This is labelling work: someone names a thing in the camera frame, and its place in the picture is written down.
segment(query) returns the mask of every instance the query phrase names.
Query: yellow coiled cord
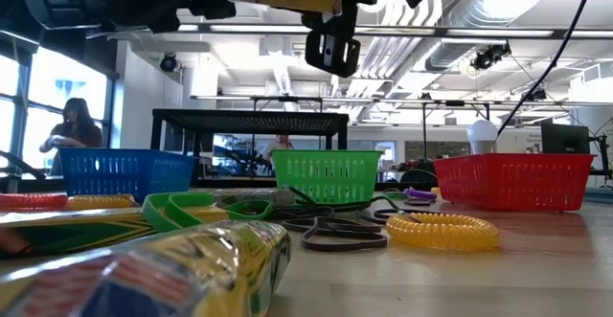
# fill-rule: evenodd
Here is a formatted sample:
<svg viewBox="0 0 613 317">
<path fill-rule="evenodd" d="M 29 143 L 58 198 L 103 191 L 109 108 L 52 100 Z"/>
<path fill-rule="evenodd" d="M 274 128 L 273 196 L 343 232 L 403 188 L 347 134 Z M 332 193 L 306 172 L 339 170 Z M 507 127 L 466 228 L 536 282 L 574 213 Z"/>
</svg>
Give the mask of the yellow coiled cord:
<svg viewBox="0 0 613 317">
<path fill-rule="evenodd" d="M 496 226 L 463 215 L 394 215 L 386 228 L 392 239 L 421 247 L 479 251 L 493 249 L 499 242 Z"/>
<path fill-rule="evenodd" d="M 138 207 L 131 194 L 76 195 L 68 198 L 66 207 L 74 211 Z"/>
</svg>

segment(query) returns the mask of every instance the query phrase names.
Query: black monitor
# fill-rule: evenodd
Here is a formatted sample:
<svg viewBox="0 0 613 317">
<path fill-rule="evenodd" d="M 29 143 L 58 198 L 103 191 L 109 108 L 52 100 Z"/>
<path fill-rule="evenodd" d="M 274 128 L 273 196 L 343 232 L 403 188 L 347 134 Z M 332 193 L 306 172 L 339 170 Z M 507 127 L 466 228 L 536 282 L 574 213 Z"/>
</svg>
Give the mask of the black monitor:
<svg viewBox="0 0 613 317">
<path fill-rule="evenodd" d="M 590 134 L 587 126 L 541 125 L 543 153 L 590 153 Z"/>
</svg>

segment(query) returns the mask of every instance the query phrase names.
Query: purple object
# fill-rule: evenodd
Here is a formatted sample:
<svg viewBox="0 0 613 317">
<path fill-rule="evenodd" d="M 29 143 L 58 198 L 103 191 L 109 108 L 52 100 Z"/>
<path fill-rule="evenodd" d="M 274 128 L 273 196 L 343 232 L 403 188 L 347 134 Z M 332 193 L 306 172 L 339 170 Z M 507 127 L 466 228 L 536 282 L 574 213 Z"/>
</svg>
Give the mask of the purple object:
<svg viewBox="0 0 613 317">
<path fill-rule="evenodd" d="M 435 200 L 437 199 L 437 195 L 433 192 L 421 192 L 416 191 L 415 189 L 405 189 L 404 194 L 410 197 L 421 198 L 425 200 Z"/>
</svg>

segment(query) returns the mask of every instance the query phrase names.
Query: black metal table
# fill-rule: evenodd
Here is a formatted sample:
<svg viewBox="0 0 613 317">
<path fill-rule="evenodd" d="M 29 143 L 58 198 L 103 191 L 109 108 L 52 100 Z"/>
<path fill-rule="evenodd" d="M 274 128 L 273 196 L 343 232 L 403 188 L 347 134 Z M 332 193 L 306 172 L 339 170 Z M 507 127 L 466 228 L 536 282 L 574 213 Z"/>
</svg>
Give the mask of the black metal table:
<svg viewBox="0 0 613 317">
<path fill-rule="evenodd" d="M 154 109 L 151 149 L 160 149 L 162 122 L 193 132 L 195 144 L 202 134 L 269 134 L 324 136 L 326 149 L 338 135 L 338 149 L 347 149 L 349 115 L 335 113 Z M 193 155 L 199 155 L 194 146 Z"/>
</svg>

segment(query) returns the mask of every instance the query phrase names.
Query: blue basket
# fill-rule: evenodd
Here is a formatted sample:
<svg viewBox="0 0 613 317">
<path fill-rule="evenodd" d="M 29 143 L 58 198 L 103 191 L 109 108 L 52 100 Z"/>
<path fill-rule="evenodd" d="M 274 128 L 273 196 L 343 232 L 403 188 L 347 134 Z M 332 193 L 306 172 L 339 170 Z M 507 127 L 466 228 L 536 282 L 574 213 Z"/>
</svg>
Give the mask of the blue basket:
<svg viewBox="0 0 613 317">
<path fill-rule="evenodd" d="M 150 193 L 186 192 L 195 158 L 148 149 L 60 148 L 66 193 L 131 193 L 142 202 Z"/>
</svg>

